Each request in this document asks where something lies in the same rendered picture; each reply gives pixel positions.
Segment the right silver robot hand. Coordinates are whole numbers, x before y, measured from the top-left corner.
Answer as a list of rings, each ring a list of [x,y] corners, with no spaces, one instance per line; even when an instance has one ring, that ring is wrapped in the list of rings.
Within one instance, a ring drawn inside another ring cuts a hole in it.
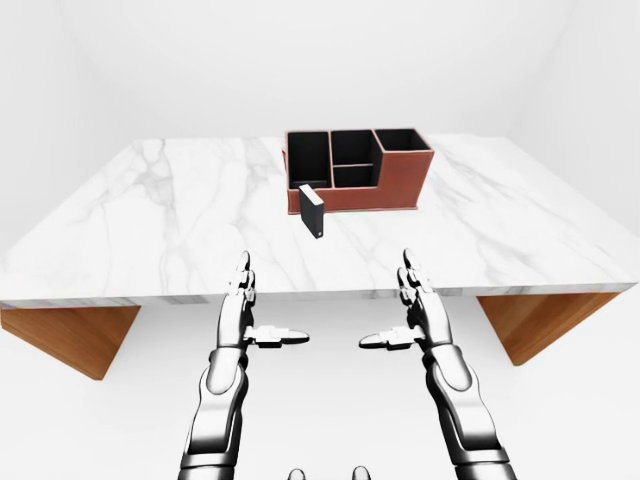
[[[399,298],[407,308],[407,325],[363,337],[363,349],[402,350],[418,344],[423,351],[453,342],[450,321],[443,301],[432,288],[426,270],[409,249],[403,251],[404,266],[396,278]]]

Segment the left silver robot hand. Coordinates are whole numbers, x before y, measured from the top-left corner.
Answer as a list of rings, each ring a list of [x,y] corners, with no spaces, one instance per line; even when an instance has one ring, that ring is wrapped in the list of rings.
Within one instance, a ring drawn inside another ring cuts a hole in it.
[[[218,348],[245,350],[249,345],[281,348],[309,341],[309,335],[303,331],[273,325],[256,327],[252,313],[256,298],[256,276],[251,268],[250,253],[244,250],[222,302],[217,327]]]

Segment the black book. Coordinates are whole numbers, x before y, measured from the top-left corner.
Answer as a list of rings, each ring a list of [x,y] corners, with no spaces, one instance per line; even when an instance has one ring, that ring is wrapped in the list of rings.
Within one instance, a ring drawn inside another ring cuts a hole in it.
[[[324,232],[324,201],[309,184],[298,187],[300,215],[311,234],[319,239]]]

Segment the red-brown desk caddy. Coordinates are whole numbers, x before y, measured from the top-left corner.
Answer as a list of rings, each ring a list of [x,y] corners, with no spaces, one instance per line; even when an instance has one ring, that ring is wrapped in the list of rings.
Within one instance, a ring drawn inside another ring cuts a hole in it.
[[[417,207],[434,149],[413,128],[289,131],[283,150],[288,213],[307,184],[327,212]]]

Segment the wooden table leg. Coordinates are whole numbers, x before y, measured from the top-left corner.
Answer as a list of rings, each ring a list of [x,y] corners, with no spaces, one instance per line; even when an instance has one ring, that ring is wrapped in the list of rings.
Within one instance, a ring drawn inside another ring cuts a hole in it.
[[[521,366],[618,296],[565,293],[478,296],[514,366]]]
[[[140,308],[2,309],[2,328],[93,380],[105,377]]]

